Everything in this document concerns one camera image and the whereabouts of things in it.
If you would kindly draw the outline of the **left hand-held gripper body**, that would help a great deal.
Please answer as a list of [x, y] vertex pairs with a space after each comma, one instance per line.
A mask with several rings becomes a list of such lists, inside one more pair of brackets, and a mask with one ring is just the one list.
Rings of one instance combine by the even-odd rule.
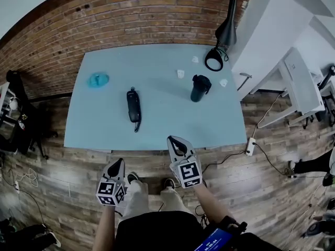
[[125, 182], [121, 180], [108, 179], [103, 176], [97, 186], [96, 198], [100, 204], [105, 206], [120, 206], [126, 195]]

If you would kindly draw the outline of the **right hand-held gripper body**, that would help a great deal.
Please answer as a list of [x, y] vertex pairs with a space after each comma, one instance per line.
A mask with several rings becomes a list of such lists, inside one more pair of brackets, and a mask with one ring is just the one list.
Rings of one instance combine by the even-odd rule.
[[182, 188], [190, 188], [203, 182], [201, 164], [195, 154], [170, 164], [175, 178]]

